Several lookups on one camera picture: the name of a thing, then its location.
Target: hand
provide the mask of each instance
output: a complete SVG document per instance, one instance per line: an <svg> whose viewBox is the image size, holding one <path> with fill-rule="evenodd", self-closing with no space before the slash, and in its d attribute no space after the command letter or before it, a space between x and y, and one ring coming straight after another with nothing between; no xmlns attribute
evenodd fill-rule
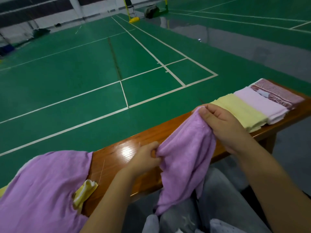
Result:
<svg viewBox="0 0 311 233"><path fill-rule="evenodd" d="M257 143L228 110L214 104L202 106L199 109L200 116L213 129L226 151L231 154L243 153Z"/></svg>
<svg viewBox="0 0 311 233"><path fill-rule="evenodd" d="M127 168L131 170L135 177L159 166L161 158L151 157L151 152L159 147L159 143L154 141L148 145L138 148L137 153L128 163Z"/></svg>

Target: wooden bench top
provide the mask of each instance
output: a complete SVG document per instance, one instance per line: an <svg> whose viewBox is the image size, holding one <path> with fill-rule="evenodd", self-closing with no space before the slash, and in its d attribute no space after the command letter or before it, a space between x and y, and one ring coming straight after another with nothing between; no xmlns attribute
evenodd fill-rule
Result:
<svg viewBox="0 0 311 233"><path fill-rule="evenodd" d="M275 136L277 132L311 115L311 99L304 94L295 92L291 89L288 90L305 98L306 100L299 104L296 109L288 112L283 120L273 125L264 125L260 130L251 133L257 141L263 141L270 136ZM99 185L96 191L84 203L82 213L86 216L91 215L99 201L104 196L115 175L120 169L126 166L126 164L136 153L139 143L141 143L141 145L146 145L153 141L162 143L190 115L191 112L183 114L158 126L131 136L123 141L119 141L94 152L87 178L92 181L96 181ZM211 163L216 162L228 155L230 154L227 153L220 142L217 141ZM132 190L132 200L136 200L142 195L152 193L162 188L160 173L160 168L154 168L150 172L138 177Z"/></svg>

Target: jeans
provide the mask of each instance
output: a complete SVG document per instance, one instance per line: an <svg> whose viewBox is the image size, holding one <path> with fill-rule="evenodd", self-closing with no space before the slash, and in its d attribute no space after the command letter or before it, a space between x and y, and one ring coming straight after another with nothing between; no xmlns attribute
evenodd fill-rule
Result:
<svg viewBox="0 0 311 233"><path fill-rule="evenodd" d="M178 229L183 233L194 233L196 229L214 232L211 219L219 219L247 233L271 233L243 196L216 168L208 170L200 199L191 196L161 215L159 232L175 233Z"/></svg>

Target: towel label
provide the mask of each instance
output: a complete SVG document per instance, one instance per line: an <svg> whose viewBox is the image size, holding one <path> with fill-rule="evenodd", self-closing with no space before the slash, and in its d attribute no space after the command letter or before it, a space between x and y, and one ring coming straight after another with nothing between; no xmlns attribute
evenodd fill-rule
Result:
<svg viewBox="0 0 311 233"><path fill-rule="evenodd" d="M265 98L268 98L268 96L269 96L269 93L268 93L268 92L265 92L265 91L263 91L263 90L261 90L261 89L259 89L259 90L257 91L257 93L261 94L261 95L264 96Z"/></svg>

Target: yellow post base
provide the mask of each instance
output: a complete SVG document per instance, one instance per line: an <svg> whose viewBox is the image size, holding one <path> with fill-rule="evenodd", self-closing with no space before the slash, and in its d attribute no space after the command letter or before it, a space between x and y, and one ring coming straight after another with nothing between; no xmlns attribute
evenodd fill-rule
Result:
<svg viewBox="0 0 311 233"><path fill-rule="evenodd" d="M139 20L140 20L139 17L134 17L134 18L131 19L129 22L130 22L130 23L135 23L135 22L137 22L137 21L139 21Z"/></svg>

